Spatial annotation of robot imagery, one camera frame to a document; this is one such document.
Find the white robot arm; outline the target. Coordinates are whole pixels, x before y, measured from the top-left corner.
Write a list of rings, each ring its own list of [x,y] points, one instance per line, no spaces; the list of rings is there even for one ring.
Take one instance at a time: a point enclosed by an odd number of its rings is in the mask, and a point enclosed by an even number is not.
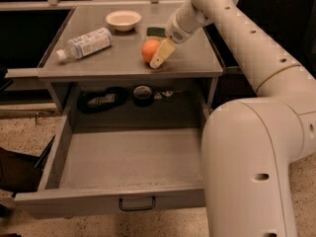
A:
[[[316,80],[237,1],[187,0],[166,26],[183,43],[215,24],[256,94],[221,105],[203,128],[209,237],[297,237],[288,169],[316,152]]]

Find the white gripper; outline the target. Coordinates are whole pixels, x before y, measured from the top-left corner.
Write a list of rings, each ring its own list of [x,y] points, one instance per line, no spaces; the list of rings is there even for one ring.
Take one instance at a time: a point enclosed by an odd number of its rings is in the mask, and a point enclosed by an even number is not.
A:
[[[184,43],[200,28],[212,23],[212,20],[198,10],[190,0],[179,7],[169,18],[165,27],[165,36],[168,39],[160,41],[149,63],[153,69],[159,68],[162,63],[174,52],[174,43]]]

